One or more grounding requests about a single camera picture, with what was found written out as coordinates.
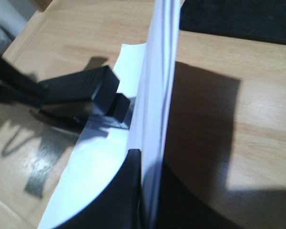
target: black plastic piece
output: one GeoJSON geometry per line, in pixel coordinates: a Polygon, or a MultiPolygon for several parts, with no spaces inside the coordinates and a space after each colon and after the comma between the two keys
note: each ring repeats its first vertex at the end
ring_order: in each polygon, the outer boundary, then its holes
{"type": "Polygon", "coordinates": [[[43,102],[36,96],[0,85],[0,103],[12,104],[15,101],[36,108],[41,107],[43,102]]]}
{"type": "Polygon", "coordinates": [[[60,117],[105,115],[119,80],[109,66],[56,77],[38,83],[49,92],[42,110],[60,117]]]}
{"type": "Polygon", "coordinates": [[[37,85],[33,80],[18,72],[9,63],[0,57],[0,80],[13,86],[15,89],[23,93],[31,94],[37,99],[46,96],[47,90],[37,85]]]}
{"type": "Polygon", "coordinates": [[[140,187],[141,152],[131,149],[104,191],[81,212],[56,228],[137,229],[140,187]]]}
{"type": "Polygon", "coordinates": [[[286,44],[286,0],[186,0],[180,29],[286,44]]]}
{"type": "Polygon", "coordinates": [[[71,118],[62,118],[54,116],[50,113],[47,113],[43,110],[36,111],[34,109],[30,110],[30,114],[37,120],[64,131],[70,131],[75,134],[81,134],[84,129],[87,119],[71,119],[71,118]]]}
{"type": "Polygon", "coordinates": [[[129,129],[133,112],[130,110],[130,100],[121,93],[117,93],[109,111],[105,116],[92,115],[91,120],[104,126],[129,129]]]}

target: curved black edge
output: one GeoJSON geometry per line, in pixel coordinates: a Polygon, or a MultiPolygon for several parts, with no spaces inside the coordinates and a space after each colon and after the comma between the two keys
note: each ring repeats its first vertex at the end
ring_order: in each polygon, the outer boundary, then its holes
{"type": "Polygon", "coordinates": [[[137,229],[140,187],[141,151],[130,149],[104,191],[77,215],[56,228],[137,229]]]}

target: wooden surface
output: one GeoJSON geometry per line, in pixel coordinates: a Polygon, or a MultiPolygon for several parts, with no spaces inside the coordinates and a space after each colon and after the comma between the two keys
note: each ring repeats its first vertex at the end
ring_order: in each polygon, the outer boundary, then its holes
{"type": "MultiPolygon", "coordinates": [[[[152,11],[152,0],[54,0],[4,58],[38,81],[96,59],[113,67],[122,43],[146,41],[152,11]]],[[[286,228],[286,46],[181,31],[177,61],[167,164],[242,227],[286,228]]],[[[37,227],[75,142],[0,104],[0,228],[37,227]]]]}

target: paper sheet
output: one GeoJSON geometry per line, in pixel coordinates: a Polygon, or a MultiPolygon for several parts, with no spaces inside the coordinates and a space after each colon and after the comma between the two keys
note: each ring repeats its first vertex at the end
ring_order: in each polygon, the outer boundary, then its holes
{"type": "Polygon", "coordinates": [[[123,45],[114,71],[121,80],[118,91],[129,98],[136,96],[131,128],[104,128],[88,121],[39,229],[58,226],[93,201],[131,148],[142,151],[144,222],[147,229],[155,228],[179,10],[178,0],[156,0],[146,46],[123,45]]]}
{"type": "Polygon", "coordinates": [[[142,151],[146,229],[155,228],[168,113],[174,81],[180,1],[156,0],[127,148],[142,151]]]}
{"type": "MultiPolygon", "coordinates": [[[[120,79],[118,92],[129,98],[137,94],[144,51],[145,44],[123,44],[113,69],[120,79]]],[[[128,130],[87,122],[47,205],[39,229],[52,229],[62,224],[104,190],[125,159],[128,133],[128,130]]]]}

